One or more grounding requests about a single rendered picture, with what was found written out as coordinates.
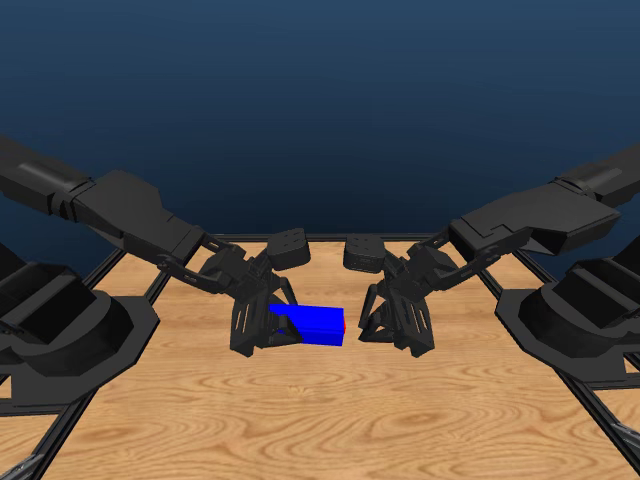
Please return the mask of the blue hollow socket block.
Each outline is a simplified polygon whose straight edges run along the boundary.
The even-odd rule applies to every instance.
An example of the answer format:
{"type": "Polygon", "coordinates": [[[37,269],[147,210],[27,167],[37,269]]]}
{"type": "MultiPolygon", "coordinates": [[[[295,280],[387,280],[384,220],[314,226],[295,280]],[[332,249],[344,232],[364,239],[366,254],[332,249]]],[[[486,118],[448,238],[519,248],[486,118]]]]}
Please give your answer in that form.
{"type": "Polygon", "coordinates": [[[287,315],[302,335],[304,344],[343,345],[344,309],[341,307],[271,304],[269,310],[287,315]]]}

